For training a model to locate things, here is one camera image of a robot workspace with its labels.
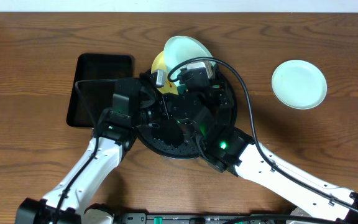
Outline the yellow plate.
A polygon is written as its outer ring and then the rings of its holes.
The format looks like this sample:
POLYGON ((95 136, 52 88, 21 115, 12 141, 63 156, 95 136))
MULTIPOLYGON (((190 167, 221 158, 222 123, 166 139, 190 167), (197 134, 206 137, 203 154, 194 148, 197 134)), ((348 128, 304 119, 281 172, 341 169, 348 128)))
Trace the yellow plate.
POLYGON ((161 93, 172 93, 178 94, 177 86, 168 81, 167 79, 167 68, 164 61, 164 53, 160 52, 153 61, 152 73, 157 72, 157 90, 161 93))

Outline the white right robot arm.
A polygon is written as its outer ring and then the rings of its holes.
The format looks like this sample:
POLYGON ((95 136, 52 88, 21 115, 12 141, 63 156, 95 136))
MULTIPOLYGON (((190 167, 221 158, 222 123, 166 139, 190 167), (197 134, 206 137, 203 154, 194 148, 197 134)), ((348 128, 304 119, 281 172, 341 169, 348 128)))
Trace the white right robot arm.
POLYGON ((358 193, 327 183, 272 154, 258 142, 256 135, 247 135, 231 127, 218 137, 204 140, 205 125, 200 118, 210 120, 201 93, 165 95, 167 110, 178 124, 195 123, 195 143, 198 154, 216 170, 260 184, 305 211, 311 222, 344 221, 358 223, 358 193))

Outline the mint plate front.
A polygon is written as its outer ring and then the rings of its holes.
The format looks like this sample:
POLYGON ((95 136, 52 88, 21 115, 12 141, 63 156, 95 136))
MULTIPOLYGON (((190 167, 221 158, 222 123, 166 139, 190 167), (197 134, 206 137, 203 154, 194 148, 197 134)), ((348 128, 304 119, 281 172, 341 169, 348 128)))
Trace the mint plate front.
POLYGON ((281 63, 272 74, 271 84, 273 93, 283 104, 298 110, 320 105, 328 91, 322 71, 304 60, 281 63))

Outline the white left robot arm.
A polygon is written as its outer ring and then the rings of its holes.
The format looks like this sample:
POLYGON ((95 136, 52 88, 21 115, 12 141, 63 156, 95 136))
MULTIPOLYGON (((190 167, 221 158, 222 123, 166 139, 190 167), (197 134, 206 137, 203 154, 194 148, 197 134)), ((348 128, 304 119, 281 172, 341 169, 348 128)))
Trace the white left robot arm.
POLYGON ((157 91, 163 80, 156 73, 111 83, 112 105, 105 107, 99 119, 93 121, 93 136, 85 153, 41 200, 27 198, 20 204, 16 223, 81 223, 90 200, 141 136, 141 128, 155 127, 167 117, 157 91))

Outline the mint plate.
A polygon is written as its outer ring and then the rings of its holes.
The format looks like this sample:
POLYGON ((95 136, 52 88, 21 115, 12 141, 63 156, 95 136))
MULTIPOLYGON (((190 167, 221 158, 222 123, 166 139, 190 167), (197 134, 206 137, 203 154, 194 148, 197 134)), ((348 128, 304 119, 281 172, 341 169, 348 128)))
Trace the mint plate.
POLYGON ((212 57, 211 52, 201 42, 188 36, 171 37, 166 42, 163 52, 168 72, 186 60, 197 57, 212 57))
POLYGON ((271 84, 273 93, 283 104, 298 110, 320 105, 328 91, 322 71, 304 60, 281 63, 272 74, 271 84))

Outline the green and yellow sponge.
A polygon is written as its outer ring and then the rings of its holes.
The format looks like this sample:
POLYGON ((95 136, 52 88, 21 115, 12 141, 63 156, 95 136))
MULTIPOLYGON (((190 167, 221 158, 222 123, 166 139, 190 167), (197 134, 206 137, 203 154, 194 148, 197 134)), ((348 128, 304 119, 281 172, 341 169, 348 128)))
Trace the green and yellow sponge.
POLYGON ((177 92, 179 95, 184 95, 188 91, 185 84, 180 84, 177 86, 177 92))

